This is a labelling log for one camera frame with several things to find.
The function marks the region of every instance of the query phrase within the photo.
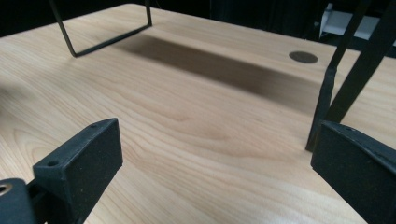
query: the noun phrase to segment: black plastic part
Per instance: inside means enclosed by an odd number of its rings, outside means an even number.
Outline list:
[[[396,223],[396,151],[324,121],[311,165],[368,223]]]
[[[332,89],[334,88],[334,80],[335,75],[337,74],[338,64],[341,62],[341,59],[343,58],[353,35],[358,30],[358,27],[361,24],[361,20],[363,19],[364,14],[369,8],[370,3],[371,0],[360,0],[360,3],[356,8],[355,13],[353,14],[352,19],[350,20],[346,28],[343,38],[341,39],[340,44],[335,50],[329,66],[327,67],[323,83],[320,88],[318,103],[315,109],[315,115],[312,121],[311,131],[309,132],[309,137],[306,144],[306,149],[309,151],[314,150],[317,143],[318,127],[329,111],[332,100]]]
[[[23,180],[0,180],[0,223],[36,224],[33,206]]]
[[[121,166],[119,124],[107,119],[85,128],[34,165],[30,186],[48,193],[49,224],[83,223]]]
[[[95,45],[93,47],[84,49],[84,50],[82,50],[80,52],[76,52],[74,50],[74,48],[73,48],[72,42],[70,41],[69,35],[68,35],[67,31],[66,31],[66,28],[64,27],[64,22],[63,22],[61,14],[60,14],[60,12],[58,10],[58,7],[57,7],[57,5],[55,3],[55,0],[49,0],[49,4],[50,4],[50,7],[52,9],[53,15],[55,16],[55,19],[58,22],[59,27],[61,28],[62,34],[64,35],[64,40],[66,41],[66,45],[69,48],[69,51],[72,54],[72,56],[75,57],[75,58],[83,56],[83,55],[86,55],[86,54],[89,54],[89,53],[92,53],[94,51],[97,51],[97,50],[102,49],[102,48],[104,48],[106,46],[112,45],[114,43],[117,43],[117,42],[119,42],[119,41],[121,41],[121,40],[123,40],[123,39],[125,39],[125,38],[127,38],[129,36],[136,35],[136,34],[142,32],[142,31],[148,29],[150,26],[152,26],[151,11],[150,11],[150,1],[149,0],[145,0],[146,13],[147,13],[147,18],[148,18],[148,24],[147,25],[144,25],[144,26],[142,26],[140,28],[132,30],[131,32],[128,32],[126,34],[119,35],[119,36],[116,36],[114,38],[111,38],[111,39],[109,39],[109,40],[107,40],[107,41],[105,41],[103,43],[100,43],[100,44]]]
[[[50,199],[55,197],[51,196],[43,188],[40,188],[35,180],[27,185],[27,189],[33,209],[35,210],[35,220],[37,223],[46,223],[50,216]]]

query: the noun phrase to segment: black curtain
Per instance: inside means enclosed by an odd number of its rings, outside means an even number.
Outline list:
[[[151,0],[151,5],[196,17],[209,18],[209,0]]]
[[[55,0],[64,20],[144,0]],[[0,0],[0,37],[56,22],[48,0]]]
[[[331,0],[333,9],[346,12],[354,12],[360,0]],[[373,0],[366,12],[368,16],[382,17],[390,0]]]
[[[211,18],[318,40],[327,0],[211,0]]]

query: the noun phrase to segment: wood grain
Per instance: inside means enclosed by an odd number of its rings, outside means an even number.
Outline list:
[[[153,9],[154,26],[79,59],[55,24],[0,39],[0,178],[117,117],[124,164],[87,223],[364,223],[304,151],[333,47]],[[77,49],[145,24],[124,5],[66,22]],[[289,58],[316,54],[315,64]],[[348,51],[337,91],[358,56]],[[344,123],[396,147],[395,61]]]

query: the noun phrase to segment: black metal rod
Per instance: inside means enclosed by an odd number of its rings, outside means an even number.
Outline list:
[[[145,0],[146,12],[147,12],[147,17],[148,17],[148,24],[147,25],[144,25],[144,26],[142,26],[140,28],[137,28],[137,29],[135,29],[135,30],[133,30],[131,32],[128,32],[126,34],[119,35],[119,36],[116,36],[114,38],[111,38],[111,39],[109,39],[109,40],[107,40],[107,41],[105,41],[103,43],[100,43],[100,44],[95,45],[93,47],[90,47],[88,49],[84,49],[81,52],[76,52],[74,50],[74,48],[73,48],[72,42],[70,41],[69,35],[67,34],[67,31],[66,31],[66,29],[64,27],[64,22],[62,20],[61,14],[59,13],[59,10],[58,10],[54,0],[49,0],[49,4],[50,4],[52,12],[53,12],[53,14],[55,16],[55,19],[58,22],[59,27],[61,28],[62,34],[64,35],[64,40],[66,41],[67,47],[69,48],[69,51],[72,54],[72,56],[75,57],[75,58],[83,56],[83,55],[86,55],[86,54],[89,54],[89,53],[92,53],[92,52],[94,52],[96,50],[99,50],[99,49],[102,49],[102,48],[104,48],[106,46],[112,45],[112,44],[114,44],[116,42],[121,41],[122,39],[125,39],[125,38],[129,37],[129,36],[136,35],[136,34],[142,32],[142,31],[148,29],[150,26],[152,26],[151,11],[150,11],[150,1],[149,0]]]
[[[352,16],[352,19],[350,20],[346,28],[343,38],[341,39],[340,44],[335,50],[329,66],[327,67],[323,83],[320,88],[320,94],[317,107],[315,109],[314,119],[312,121],[311,131],[309,132],[308,141],[305,147],[306,150],[313,151],[313,149],[315,148],[318,127],[321,121],[325,118],[330,107],[330,102],[332,100],[332,89],[334,88],[334,80],[337,73],[338,64],[341,62],[341,59],[343,58],[347,50],[347,46],[349,45],[350,40],[352,39],[356,30],[358,30],[358,27],[361,24],[361,20],[363,19],[364,14],[370,6],[370,3],[371,0],[361,0],[359,2],[358,7],[356,8],[356,11]]]
[[[396,0],[392,0],[335,96],[325,119],[341,122],[396,39]]]

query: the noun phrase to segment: round hole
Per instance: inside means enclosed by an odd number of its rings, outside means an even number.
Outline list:
[[[299,63],[317,63],[318,57],[314,54],[304,52],[304,51],[294,51],[289,54],[294,61]]]
[[[59,164],[58,161],[50,161],[47,165],[48,165],[48,166],[56,166],[56,165],[58,165],[58,164]]]
[[[0,185],[0,196],[7,194],[12,189],[11,184],[2,184]]]

